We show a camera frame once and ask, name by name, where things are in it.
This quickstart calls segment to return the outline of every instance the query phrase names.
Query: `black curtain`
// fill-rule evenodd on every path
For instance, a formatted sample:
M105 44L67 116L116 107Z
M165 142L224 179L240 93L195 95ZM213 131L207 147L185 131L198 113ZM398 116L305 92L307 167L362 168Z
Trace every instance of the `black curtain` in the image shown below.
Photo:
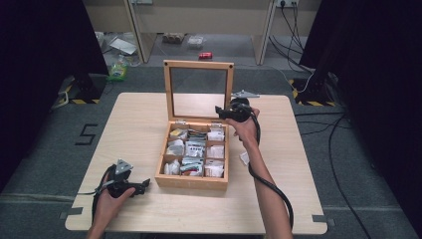
M422 237L422 3L322 0L301 64L330 71L367 146Z
M0 191L39 133L68 76L107 74L82 1L0 3Z

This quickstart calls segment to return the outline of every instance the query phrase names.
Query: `small packet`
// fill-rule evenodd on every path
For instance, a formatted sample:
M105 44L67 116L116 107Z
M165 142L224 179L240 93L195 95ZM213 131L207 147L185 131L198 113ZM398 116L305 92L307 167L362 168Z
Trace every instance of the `small packet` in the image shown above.
M118 56L118 61L112 64L108 72L108 81L122 82L126 79L127 62L124 56Z
M224 158L224 145L207 147L207 157Z
M212 132L220 132L221 134L224 135L224 128L222 126L211 126L210 127L210 131Z
M188 138L190 141L200 141L206 139L206 132L198 131L195 129L190 128L188 131Z
M204 168L206 177L223 177L224 161L208 159Z
M243 162L243 164L245 164L245 165L249 164L248 152L242 152L241 154L239 154L239 158Z
M168 148L166 154L170 155L183 155L184 153L184 143L182 139L177 139L175 141L170 141L167 143Z
M224 141L224 132L221 131L209 131L207 136L208 140Z
M203 163L204 158L201 157L190 157L190 156L184 156L182 159L182 165L188 165L193 163Z
M164 174L166 175L179 175L180 174L180 162L174 159L170 163L165 163Z
M188 176L202 176L202 165L202 162L183 165L180 166L180 172Z
M185 155L203 157L205 152L205 141L186 141Z
M187 129L177 128L170 133L171 138L187 138Z

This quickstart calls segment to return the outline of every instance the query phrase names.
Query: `wooden table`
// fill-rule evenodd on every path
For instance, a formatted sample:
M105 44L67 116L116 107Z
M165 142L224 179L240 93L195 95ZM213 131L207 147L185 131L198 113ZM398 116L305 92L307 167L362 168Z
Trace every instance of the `wooden table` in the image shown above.
M250 102L261 110L264 160L293 205L294 234L323 234L326 223L313 221L313 215L323 212L289 99L261 96ZM129 181L151 178L151 184L144 195L126 201L107 231L265 234L253 177L239 159L245 149L237 137L230 135L227 191L160 188L156 184L154 172L166 126L165 94L123 93L118 97L79 192L93 191L118 158L133 165ZM77 195L73 208L84 209L82 214L68 216L69 230L90 228L92 201L92 196Z

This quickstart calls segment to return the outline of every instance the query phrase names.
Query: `snack package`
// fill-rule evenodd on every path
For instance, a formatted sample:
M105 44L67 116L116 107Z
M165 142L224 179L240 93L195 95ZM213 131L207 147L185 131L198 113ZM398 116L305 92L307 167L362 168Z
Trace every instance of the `snack package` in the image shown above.
M177 159L174 159L170 163L165 163L164 174L166 174L166 175L179 175L179 173L180 173L180 163Z
M193 157L203 157L205 152L204 141L186 141L185 155Z
M122 82L126 79L127 62L124 56L118 56L118 61L114 63L109 69L109 76L106 78L108 81Z
M207 157L224 158L224 145L207 147Z
M177 128L170 133L171 138L186 138L187 137L187 129Z
M222 177L224 172L224 162L219 160L206 160L205 176L206 177Z
M168 148L165 154L180 155L180 156L183 155L184 142L182 139L170 141L167 145L168 145Z

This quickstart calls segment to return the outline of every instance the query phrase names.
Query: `power outlet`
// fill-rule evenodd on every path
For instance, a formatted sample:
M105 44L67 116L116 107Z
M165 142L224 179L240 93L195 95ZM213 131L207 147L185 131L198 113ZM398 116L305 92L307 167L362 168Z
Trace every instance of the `power outlet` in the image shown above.
M282 1L285 1L285 8L293 8L295 3L296 6L299 5L299 0L276 0L276 6L282 7Z

